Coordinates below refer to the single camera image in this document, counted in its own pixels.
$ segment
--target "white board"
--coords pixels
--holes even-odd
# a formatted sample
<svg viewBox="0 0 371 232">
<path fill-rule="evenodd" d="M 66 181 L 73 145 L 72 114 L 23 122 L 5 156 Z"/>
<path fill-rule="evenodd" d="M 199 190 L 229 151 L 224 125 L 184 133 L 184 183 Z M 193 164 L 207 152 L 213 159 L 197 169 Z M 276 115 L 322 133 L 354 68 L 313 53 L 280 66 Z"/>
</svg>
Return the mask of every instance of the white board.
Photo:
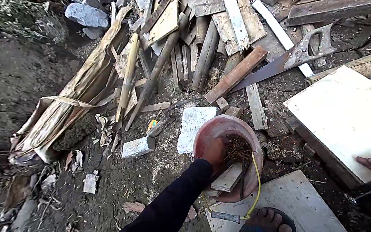
<svg viewBox="0 0 371 232">
<path fill-rule="evenodd" d="M 211 206 L 213 211 L 244 216 L 257 195 L 236 203 L 218 203 Z M 316 192 L 301 170 L 274 179 L 261 185 L 260 199 L 256 208 L 272 207 L 286 213 L 296 225 L 297 232 L 346 232 L 331 209 Z M 211 218 L 206 209 L 212 232 L 239 231 L 240 224 Z"/>
<path fill-rule="evenodd" d="M 359 179 L 371 181 L 355 161 L 371 157 L 371 80 L 342 66 L 284 105 Z"/>
</svg>

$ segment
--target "saw blade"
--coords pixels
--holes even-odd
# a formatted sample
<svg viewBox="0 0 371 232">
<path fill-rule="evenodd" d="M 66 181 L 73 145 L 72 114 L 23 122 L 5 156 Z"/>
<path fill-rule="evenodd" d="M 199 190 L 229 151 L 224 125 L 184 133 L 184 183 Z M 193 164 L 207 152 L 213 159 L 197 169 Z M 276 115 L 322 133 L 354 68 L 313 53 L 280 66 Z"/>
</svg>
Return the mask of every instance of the saw blade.
<svg viewBox="0 0 371 232">
<path fill-rule="evenodd" d="M 283 55 L 276 58 L 266 66 L 262 67 L 261 69 L 257 70 L 254 73 L 251 73 L 245 77 L 242 81 L 240 81 L 234 88 L 230 90 L 230 93 L 235 92 L 237 90 L 240 90 L 246 86 L 249 86 L 251 84 L 257 83 L 259 81 L 262 81 L 264 79 L 267 79 L 269 77 L 275 76 L 279 73 L 282 73 L 285 71 L 284 64 L 289 59 L 289 55 L 291 53 L 291 50 L 286 51 Z"/>
</svg>

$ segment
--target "black sleeve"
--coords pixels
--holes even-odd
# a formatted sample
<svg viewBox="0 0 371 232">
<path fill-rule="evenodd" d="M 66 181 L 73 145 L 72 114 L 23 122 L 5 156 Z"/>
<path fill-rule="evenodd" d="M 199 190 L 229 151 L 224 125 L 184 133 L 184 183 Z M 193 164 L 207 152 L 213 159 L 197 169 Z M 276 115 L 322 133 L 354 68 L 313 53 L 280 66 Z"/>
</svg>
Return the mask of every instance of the black sleeve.
<svg viewBox="0 0 371 232">
<path fill-rule="evenodd" d="M 180 230 L 193 202 L 209 184 L 213 173 L 211 164 L 203 159 L 190 167 L 165 188 L 134 220 L 121 231 Z"/>
</svg>

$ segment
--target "toe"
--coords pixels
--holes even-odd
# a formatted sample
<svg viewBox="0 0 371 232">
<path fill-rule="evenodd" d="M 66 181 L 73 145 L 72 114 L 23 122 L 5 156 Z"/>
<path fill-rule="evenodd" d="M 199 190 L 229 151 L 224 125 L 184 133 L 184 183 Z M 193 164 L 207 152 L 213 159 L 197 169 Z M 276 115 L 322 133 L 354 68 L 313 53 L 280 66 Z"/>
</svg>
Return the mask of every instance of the toe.
<svg viewBox="0 0 371 232">
<path fill-rule="evenodd" d="M 274 218 L 274 211 L 271 209 L 267 209 L 267 214 L 265 216 L 268 222 L 271 222 Z"/>
<path fill-rule="evenodd" d="M 276 228 L 279 227 L 283 220 L 283 217 L 280 214 L 274 214 L 273 221 L 271 221 L 271 224 L 273 224 Z"/>
<path fill-rule="evenodd" d="M 291 232 L 291 227 L 287 224 L 282 224 L 279 227 L 279 232 Z"/>
<path fill-rule="evenodd" d="M 267 214 L 267 210 L 265 208 L 261 208 L 258 210 L 257 215 L 264 217 Z"/>
</svg>

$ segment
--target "tool handle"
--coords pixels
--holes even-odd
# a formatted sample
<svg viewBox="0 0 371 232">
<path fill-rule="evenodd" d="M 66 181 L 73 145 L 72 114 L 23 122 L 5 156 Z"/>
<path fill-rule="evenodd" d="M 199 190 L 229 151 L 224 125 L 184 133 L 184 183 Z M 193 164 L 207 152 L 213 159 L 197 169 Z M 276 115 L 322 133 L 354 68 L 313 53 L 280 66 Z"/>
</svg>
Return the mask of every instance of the tool handle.
<svg viewBox="0 0 371 232">
<path fill-rule="evenodd" d="M 240 216 L 239 215 L 231 215 L 231 214 L 225 214 L 225 213 L 219 213 L 219 212 L 211 212 L 211 218 L 218 218 L 223 219 L 231 222 L 235 222 L 240 224 Z"/>
</svg>

